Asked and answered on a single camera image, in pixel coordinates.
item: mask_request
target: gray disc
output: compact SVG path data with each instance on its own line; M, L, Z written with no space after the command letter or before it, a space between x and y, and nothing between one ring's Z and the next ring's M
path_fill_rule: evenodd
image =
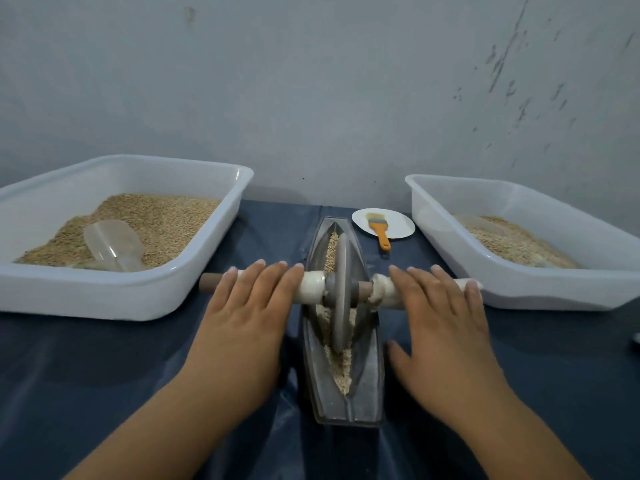
M348 348L351 338L351 242L345 233L340 234L335 250L335 308L331 320L332 347L341 354Z

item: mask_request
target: white wall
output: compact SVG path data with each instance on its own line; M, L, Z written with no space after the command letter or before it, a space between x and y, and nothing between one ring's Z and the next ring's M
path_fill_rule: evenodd
M640 234L639 20L640 0L0 0L0 185L145 153L248 165L250 198L407 210L409 173L477 176Z

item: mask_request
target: finger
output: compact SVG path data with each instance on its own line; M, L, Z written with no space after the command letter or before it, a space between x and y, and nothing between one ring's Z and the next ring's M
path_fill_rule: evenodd
M300 263L290 268L280 279L265 309L265 316L268 320L274 322L283 331L287 326L293 295L300 286L304 275L305 267Z
M435 313L420 284L409 274L396 268L396 266L389 266L389 278L391 278L396 290L402 297L404 309L409 318L409 330L413 336L413 332L417 327L435 320Z
M433 310L443 317L451 316L453 311L449 303L449 297L440 280L423 269L410 267L407 272L420 284Z
M431 266L431 272L437 279L439 279L444 286L444 289L447 291L449 304L451 305L453 313L459 317L468 317L469 307L467 300L465 299L465 294L462 293L462 290L460 290L460 287L455 281L453 281L453 278L437 264Z
M253 285L247 305L256 307L259 310L266 308L273 294L273 290L276 288L276 285L286 270L287 263L282 261L268 266L261 272Z
M237 277L238 270L235 266L231 266L231 268L222 275L222 279L216 287L213 296L209 300L207 311L205 313L216 313L224 308L227 300L229 299L229 295L231 295L231 290L233 290L234 285L236 284Z
M411 373L411 357L394 341L388 343L387 350L391 368L394 370L400 384L411 394L413 376Z
M489 323L486 320L486 313L484 312L484 303L482 299L482 293L478 288L478 283L475 280L467 282L465 287L465 298L469 306L469 312L478 330L489 334Z
M264 269L264 259L260 259L249 266L236 280L236 284L231 290L231 295L227 300L225 308L229 311L236 310L246 304L246 301L251 295L253 284L260 276L260 273Z

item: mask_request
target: table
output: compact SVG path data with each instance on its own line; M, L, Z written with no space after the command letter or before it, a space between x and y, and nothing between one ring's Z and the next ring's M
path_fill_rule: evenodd
M323 216L353 209L243 201L207 265L222 272L259 258L303 262ZM383 259L358 229L372 273L444 265L417 232ZM180 370L208 296L193 290L164 318L143 323L0 313L0 478L57 479ZM640 458L640 300L606 314L487 310L492 343L518 395L595 479L637 478ZM200 479L482 478L451 430L413 402L387 367L379 430L316 424L298 389L300 309L267 403L199 471ZM385 339L410 348L402 312L380 311Z

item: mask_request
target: grain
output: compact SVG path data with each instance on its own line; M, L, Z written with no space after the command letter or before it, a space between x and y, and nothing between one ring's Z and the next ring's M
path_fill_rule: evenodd
M534 236L522 227L501 217L481 216L483 219L499 225L506 235L498 235L483 229L468 227L467 230L492 253L507 261L531 267L541 267L543 260L563 269L576 269L579 266L567 256L553 249L548 243Z
M327 273L335 272L335 250L338 245L338 233L334 232L329 238L326 258L324 261L324 270ZM349 311L349 323L351 326L356 324L356 308ZM345 349L342 354L336 353L331 347L331 318L333 311L331 308L325 308L322 305L316 305L316 315L320 330L323 334L324 353L329 362L329 371L333 380L340 389L342 395L347 395L351 388L351 348Z
M217 200L181 196L113 195L91 215L71 218L49 242L27 251L16 262L90 267L92 255L84 243L84 227L101 220L120 219L136 231L144 244L144 265L162 266L178 257L219 204Z

